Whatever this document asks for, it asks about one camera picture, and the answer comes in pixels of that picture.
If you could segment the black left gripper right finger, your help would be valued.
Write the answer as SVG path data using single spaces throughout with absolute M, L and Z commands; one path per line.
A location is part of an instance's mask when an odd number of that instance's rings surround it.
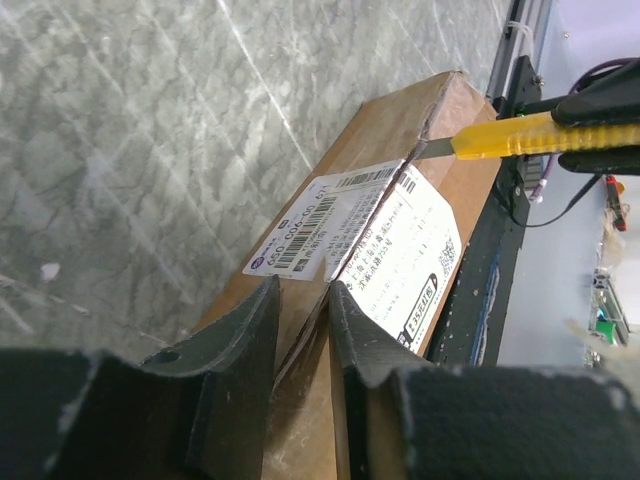
M 635 479 L 639 380 L 626 351 L 601 369 L 440 367 L 329 293 L 341 479 Z

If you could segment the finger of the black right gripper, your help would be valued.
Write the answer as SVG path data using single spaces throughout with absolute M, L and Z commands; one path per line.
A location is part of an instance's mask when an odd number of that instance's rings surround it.
M 638 124 L 639 59 L 568 96 L 551 116 L 558 125 Z
M 605 150 L 565 152 L 559 165 L 573 173 L 598 175 L 639 175 L 640 147 L 638 145 Z

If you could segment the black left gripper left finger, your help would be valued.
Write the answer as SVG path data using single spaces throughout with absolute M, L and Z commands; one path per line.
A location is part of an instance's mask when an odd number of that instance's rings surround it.
M 5 479 L 257 479 L 280 282 L 139 364 L 105 350 L 1 352 Z

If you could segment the yellow utility knife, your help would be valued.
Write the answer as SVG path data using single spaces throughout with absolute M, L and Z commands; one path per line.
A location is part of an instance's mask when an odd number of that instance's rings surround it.
M 470 125 L 426 142 L 419 160 L 455 156 L 462 161 L 634 146 L 637 123 L 562 127 L 549 112 Z

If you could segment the brown cardboard express box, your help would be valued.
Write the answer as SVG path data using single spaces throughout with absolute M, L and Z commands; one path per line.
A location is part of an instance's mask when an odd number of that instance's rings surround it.
M 341 281 L 393 339 L 422 353 L 499 169 L 425 159 L 430 140 L 494 118 L 460 72 L 365 103 L 250 250 L 204 316 L 280 279 L 266 479 L 336 479 L 329 285 Z

